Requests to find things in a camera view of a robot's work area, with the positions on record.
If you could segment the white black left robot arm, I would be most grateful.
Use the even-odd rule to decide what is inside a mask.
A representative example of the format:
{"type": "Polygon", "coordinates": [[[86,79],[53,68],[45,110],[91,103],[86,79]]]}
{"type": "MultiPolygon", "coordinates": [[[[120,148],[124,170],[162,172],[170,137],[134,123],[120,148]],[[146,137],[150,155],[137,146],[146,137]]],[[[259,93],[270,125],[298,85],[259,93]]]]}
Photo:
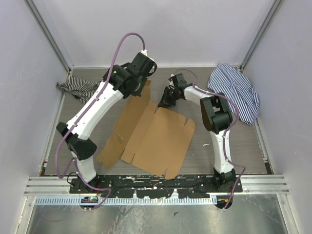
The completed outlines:
{"type": "Polygon", "coordinates": [[[90,140],[92,131],[119,100],[140,96],[148,77],[156,69],[157,64],[145,49],[137,53],[132,62],[113,65],[82,109],[68,122],[57,124],[56,129],[73,156],[80,187],[86,193],[101,190],[93,162],[97,146],[90,140]]]}

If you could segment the brown cardboard box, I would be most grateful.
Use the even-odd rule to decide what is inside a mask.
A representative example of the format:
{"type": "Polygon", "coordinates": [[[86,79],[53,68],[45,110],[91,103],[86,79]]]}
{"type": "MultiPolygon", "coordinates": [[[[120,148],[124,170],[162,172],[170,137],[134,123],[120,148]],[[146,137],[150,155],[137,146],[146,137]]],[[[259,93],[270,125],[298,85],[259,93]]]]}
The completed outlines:
{"type": "Polygon", "coordinates": [[[183,164],[195,122],[150,100],[150,81],[130,96],[97,160],[113,167],[119,159],[156,176],[175,178],[183,164]]]}

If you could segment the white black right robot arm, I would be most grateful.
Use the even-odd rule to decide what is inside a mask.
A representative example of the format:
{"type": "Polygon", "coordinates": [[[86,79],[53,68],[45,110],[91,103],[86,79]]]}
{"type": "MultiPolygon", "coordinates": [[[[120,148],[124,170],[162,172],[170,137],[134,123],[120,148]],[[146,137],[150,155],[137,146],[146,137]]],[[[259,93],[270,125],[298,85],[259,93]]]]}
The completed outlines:
{"type": "Polygon", "coordinates": [[[226,192],[236,180],[234,165],[230,163],[231,153],[229,131],[233,116],[228,100],[222,94],[215,94],[200,89],[195,84],[187,83],[182,73],[171,75],[169,85],[158,107],[169,108],[179,99],[191,101],[200,106],[202,122],[210,133],[214,147],[213,184],[219,192],[226,192]]]}

